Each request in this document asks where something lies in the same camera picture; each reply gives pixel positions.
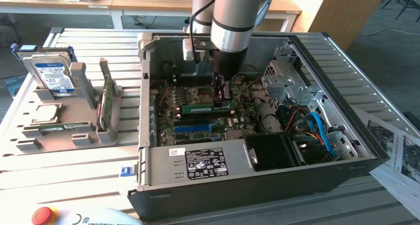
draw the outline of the red emergency stop button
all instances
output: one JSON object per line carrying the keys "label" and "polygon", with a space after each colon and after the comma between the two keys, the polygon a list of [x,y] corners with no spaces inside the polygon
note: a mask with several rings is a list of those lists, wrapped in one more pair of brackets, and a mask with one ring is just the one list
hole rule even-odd
{"label": "red emergency stop button", "polygon": [[39,208],[32,215],[34,225],[47,225],[55,217],[52,209],[48,207]]}

